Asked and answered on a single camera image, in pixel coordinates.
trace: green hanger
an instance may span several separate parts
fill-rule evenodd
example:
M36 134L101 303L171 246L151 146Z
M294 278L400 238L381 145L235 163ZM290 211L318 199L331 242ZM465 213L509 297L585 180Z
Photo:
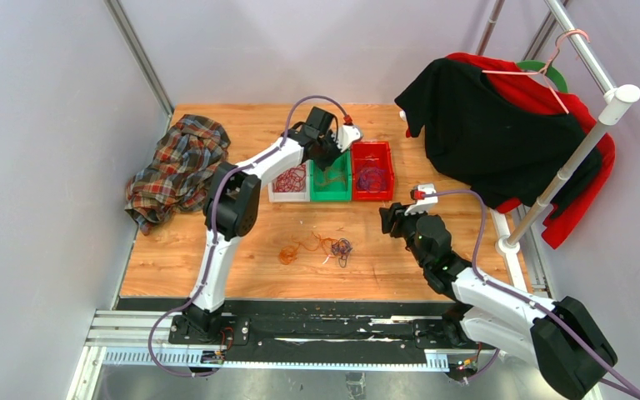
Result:
M545 66L545 62L538 60L526 60L517 62L517 67L521 68L523 71L538 71ZM556 89L558 89L560 93L568 92L568 85L565 83L565 78L553 66L549 67L546 71L546 78L550 79L551 82L556 85Z

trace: clothing rack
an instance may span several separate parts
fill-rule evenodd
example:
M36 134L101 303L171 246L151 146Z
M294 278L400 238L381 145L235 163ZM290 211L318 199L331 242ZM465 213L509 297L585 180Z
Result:
M497 0L494 3L494 7L487 20L487 26L485 27L484 34L477 46L477 54L482 55L484 49L487 47L489 38L492 36L494 25L497 22L499 13L502 11L502 7L505 0ZM576 25L573 19L568 14L568 10L564 7L563 2L560 0L544 0L548 5L549 14L543 21L543 24L539 28L536 35L534 35L529 51L527 54L536 55L543 48L543 44L547 41L547 38L551 36L554 28L554 22L560 25L564 32L572 31L576 29ZM590 72L590 76L597 83L604 95L604 99L607 102L607 106L602 110L597 118L597 124L592 128L590 133L583 139L580 145L575 149L571 157L566 161L563 167L558 170L556 176L548 185L545 191L536 199L536 202L528 210L527 214L523 217L519 225L513 232L508 233L508 226L506 226L506 218L498 220L493 212L495 225L497 226L498 235L500 238L497 242L497 250L505 257L507 266L512 269L512 264L516 263L518 268L518 260L516 253L519 250L519 239L527 232L527 230L538 220L541 214L546 210L553 197L560 191L565 185L568 179L573 175L575 170L580 166L585 157L595 148L600 139L607 133L608 130L614 126L624 113L640 98L640 90L634 85L622 85L618 87L612 77L609 75L607 69L599 61L597 55L590 46L590 43L585 40L582 35L570 35L568 36L570 43L575 48L577 55L580 56L585 68Z

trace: black t-shirt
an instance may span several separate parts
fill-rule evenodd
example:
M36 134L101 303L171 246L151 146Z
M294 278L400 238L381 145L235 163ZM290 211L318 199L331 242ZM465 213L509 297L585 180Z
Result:
M571 114L527 112L501 97L478 67L433 61L396 97L409 132L424 131L426 156L450 178L472 186L490 208L510 198L533 205L585 132ZM551 203L564 210L595 178L593 150Z

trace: pink clothes hanger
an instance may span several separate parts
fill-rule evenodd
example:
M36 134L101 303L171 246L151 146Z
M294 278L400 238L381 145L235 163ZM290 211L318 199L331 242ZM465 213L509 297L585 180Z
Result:
M555 89L553 89L553 86L551 86L551 83L548 81L548 78L546 77L546 71L548 71L548 69L551 67L551 63L553 63L553 60L555 60L556 57L558 57L558 54L561 52L561 44L563 44L563 40L565 40L565 38L567 38L568 36L575 35L575 34L583 35L585 39L587 39L587 41L590 42L590 37L588 36L588 33L583 31L582 29L573 29L573 30L564 32L562 35L558 36L558 39L556 39L556 49L551 55L551 57L546 61L546 65L544 65L543 68L539 69L536 72L511 72L511 71L482 71L482 72L493 73L497 75L541 75L543 77L543 81L546 83L546 86L548 87L548 90L551 91L552 95L558 101L558 104L561 105L563 111L566 114L569 114L570 111L568 111L568 108L565 107L565 104L563 104L563 101L561 101L561 98L558 96Z

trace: plastic bin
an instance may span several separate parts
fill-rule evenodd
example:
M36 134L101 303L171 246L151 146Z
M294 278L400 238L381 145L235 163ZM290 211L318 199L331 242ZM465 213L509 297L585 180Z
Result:
M388 142L356 142L351 151L352 200L391 201L394 175Z
M310 201L348 202L352 200L352 159L345 152L335 163L321 171L310 162Z
M302 185L300 192L276 192L277 179L268 184L268 201L271 203L289 203L289 202L309 202L310 201L310 166L309 162L301 165L305 168L305 184Z

